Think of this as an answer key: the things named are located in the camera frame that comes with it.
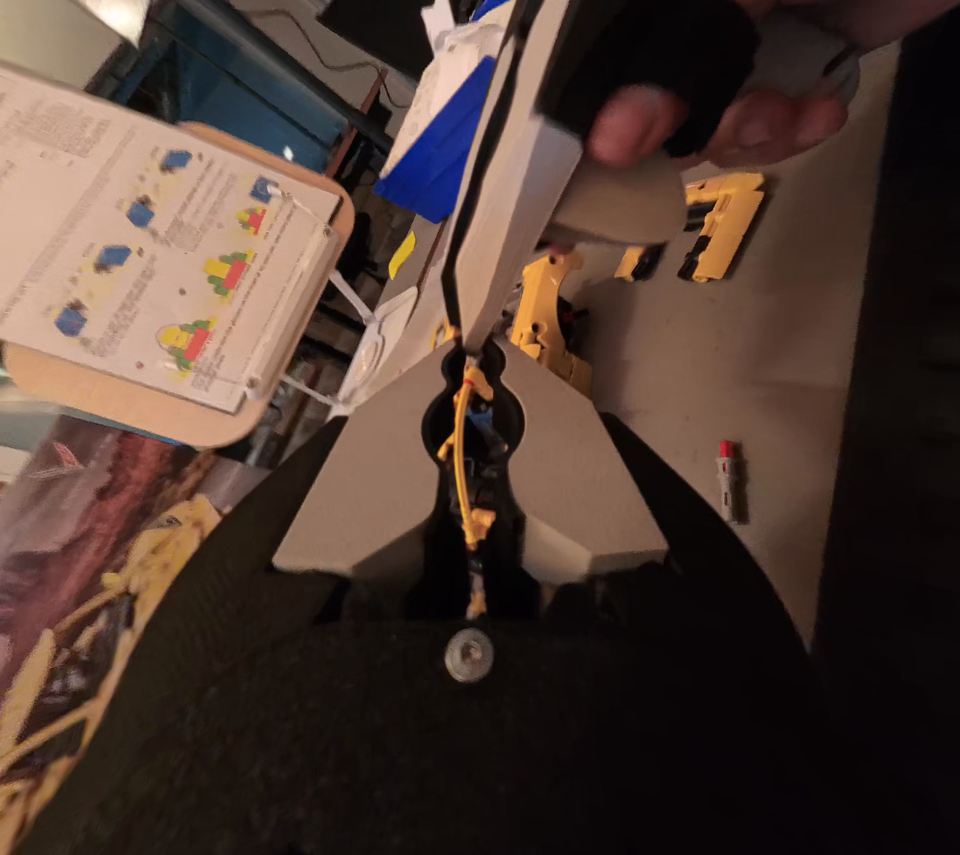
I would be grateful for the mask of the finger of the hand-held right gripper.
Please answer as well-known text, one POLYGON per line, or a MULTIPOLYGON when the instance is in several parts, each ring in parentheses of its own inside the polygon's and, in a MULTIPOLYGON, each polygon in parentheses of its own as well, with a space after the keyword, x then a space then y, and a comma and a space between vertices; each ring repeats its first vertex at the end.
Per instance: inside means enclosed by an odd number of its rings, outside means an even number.
POLYGON ((449 230, 440 281, 466 355, 479 355, 501 306, 583 153, 538 108, 576 0, 515 0, 449 230))

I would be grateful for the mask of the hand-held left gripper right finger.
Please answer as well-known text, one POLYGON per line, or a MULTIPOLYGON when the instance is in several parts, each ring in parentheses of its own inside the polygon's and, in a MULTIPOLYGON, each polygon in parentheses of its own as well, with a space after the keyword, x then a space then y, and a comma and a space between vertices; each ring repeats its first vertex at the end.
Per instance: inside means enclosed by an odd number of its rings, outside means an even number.
POLYGON ((663 562, 665 537, 593 401, 507 339, 494 344, 500 383, 523 416, 508 469, 525 519, 523 568, 564 585, 663 562))

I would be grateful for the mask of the grey desk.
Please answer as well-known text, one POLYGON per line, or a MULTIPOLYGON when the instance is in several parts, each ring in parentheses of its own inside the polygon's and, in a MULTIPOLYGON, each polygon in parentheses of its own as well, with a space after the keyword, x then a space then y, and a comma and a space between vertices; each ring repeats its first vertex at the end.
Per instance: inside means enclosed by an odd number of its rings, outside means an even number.
POLYGON ((593 397, 707 499, 720 441, 742 449, 738 536, 811 645, 842 447, 889 106, 901 44, 869 53, 839 134, 765 175, 770 196, 724 281, 613 279, 586 249, 577 299, 593 397))

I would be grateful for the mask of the wooden document stand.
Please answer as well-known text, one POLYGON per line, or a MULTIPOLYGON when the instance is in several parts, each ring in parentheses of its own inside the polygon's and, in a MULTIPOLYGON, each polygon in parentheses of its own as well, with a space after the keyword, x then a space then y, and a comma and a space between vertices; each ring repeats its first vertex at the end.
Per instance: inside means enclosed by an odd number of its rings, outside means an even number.
MULTIPOLYGON (((342 254, 346 240, 354 229, 356 212, 353 196, 340 182, 209 125, 186 121, 177 129, 248 161, 265 163, 269 169, 280 173, 282 179, 293 182, 295 186, 340 196, 342 203, 332 219, 332 228, 341 235, 336 255, 342 254)), ((235 414, 15 344, 4 343, 3 362, 18 389, 38 400, 77 410, 82 415, 103 419, 130 431, 163 440, 187 444, 200 450, 218 449, 241 440, 258 426, 306 334, 314 307, 330 282, 330 276, 331 272, 328 272, 312 279, 314 288, 285 325, 282 353, 270 370, 270 379, 260 385, 257 396, 245 401, 235 414)))

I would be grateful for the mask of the printed instruction sheet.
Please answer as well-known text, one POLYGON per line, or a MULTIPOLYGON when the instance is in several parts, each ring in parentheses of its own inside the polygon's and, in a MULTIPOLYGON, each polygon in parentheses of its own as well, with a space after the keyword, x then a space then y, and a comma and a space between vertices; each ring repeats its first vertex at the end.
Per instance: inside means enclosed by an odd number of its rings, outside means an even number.
POLYGON ((317 301, 343 202, 2 65, 2 343, 234 416, 317 301))

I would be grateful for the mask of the blue plastic bin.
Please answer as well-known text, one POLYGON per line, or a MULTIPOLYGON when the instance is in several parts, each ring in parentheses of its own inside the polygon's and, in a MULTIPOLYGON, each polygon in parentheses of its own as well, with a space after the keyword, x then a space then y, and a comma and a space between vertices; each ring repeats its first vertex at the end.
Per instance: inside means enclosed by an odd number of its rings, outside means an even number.
MULTIPOLYGON (((505 1, 483 0, 469 22, 505 1)), ((392 169, 385 163, 374 187, 379 196, 432 224, 453 212, 497 60, 474 70, 392 169)))

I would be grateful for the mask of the toy car set box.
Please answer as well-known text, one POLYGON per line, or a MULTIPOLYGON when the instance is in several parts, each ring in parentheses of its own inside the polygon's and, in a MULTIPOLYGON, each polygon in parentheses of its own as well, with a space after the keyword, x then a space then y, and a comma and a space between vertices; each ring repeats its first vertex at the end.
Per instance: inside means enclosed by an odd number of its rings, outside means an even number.
POLYGON ((224 464, 63 416, 3 490, 2 853, 85 754, 148 622, 221 521, 209 483, 224 464))

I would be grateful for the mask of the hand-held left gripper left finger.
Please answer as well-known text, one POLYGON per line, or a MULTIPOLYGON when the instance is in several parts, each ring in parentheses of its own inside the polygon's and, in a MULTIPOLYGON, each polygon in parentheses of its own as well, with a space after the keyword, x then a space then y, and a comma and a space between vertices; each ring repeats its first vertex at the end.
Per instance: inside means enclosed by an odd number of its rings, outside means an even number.
POLYGON ((418 580, 441 472, 428 453, 428 408, 448 389, 455 341, 354 409, 273 558, 283 572, 418 580))

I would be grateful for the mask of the yellow black brick subassembly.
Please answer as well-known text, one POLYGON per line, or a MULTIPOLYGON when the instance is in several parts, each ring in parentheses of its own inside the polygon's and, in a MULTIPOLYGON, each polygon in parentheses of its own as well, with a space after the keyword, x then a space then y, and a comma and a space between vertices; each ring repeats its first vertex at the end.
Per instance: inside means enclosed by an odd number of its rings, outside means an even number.
POLYGON ((766 196, 759 171, 716 175, 685 184, 686 223, 694 237, 678 269, 678 279, 710 284, 726 279, 738 260, 766 196))

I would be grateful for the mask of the small grey brick pin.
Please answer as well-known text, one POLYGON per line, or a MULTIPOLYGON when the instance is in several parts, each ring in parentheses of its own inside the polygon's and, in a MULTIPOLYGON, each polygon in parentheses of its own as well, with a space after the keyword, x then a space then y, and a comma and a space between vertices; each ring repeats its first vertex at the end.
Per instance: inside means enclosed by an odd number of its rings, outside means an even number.
POLYGON ((740 466, 738 457, 717 457, 717 480, 719 485, 719 512, 727 524, 741 523, 740 511, 740 466))

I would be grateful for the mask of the yellow toy brick car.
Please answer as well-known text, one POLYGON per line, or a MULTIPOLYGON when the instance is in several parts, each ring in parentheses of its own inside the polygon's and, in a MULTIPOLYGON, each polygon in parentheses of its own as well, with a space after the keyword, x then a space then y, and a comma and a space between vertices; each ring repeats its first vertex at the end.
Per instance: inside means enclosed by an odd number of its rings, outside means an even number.
MULTIPOLYGON (((546 255, 529 265, 522 272, 519 302, 511 317, 509 343, 541 368, 550 371, 560 381, 585 398, 592 397, 592 367, 576 356, 569 346, 569 336, 574 333, 576 322, 587 315, 585 310, 575 310, 570 302, 561 297, 560 289, 571 272, 583 265, 578 254, 546 255)), ((510 498, 506 508, 495 508, 495 492, 477 483, 475 491, 470 488, 471 472, 466 445, 467 423, 472 407, 495 404, 494 391, 478 365, 468 362, 465 366, 463 386, 453 396, 453 430, 438 447, 438 462, 449 470, 453 484, 453 510, 463 514, 461 521, 463 542, 466 550, 469 576, 469 602, 465 618, 475 621, 488 612, 486 557, 492 553, 483 548, 498 515, 510 517, 512 525, 521 525, 514 538, 517 557, 531 547, 534 522, 520 509, 516 499, 510 498)))

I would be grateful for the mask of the white printed paper bags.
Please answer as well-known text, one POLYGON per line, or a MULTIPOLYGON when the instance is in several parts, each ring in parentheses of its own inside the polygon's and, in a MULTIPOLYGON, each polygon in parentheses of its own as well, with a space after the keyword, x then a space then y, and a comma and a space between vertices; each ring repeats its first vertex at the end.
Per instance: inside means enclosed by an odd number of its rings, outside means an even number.
POLYGON ((433 59, 421 75, 386 163, 391 170, 435 121, 442 109, 489 59, 497 59, 516 0, 505 0, 476 21, 454 21, 451 0, 421 9, 433 59))

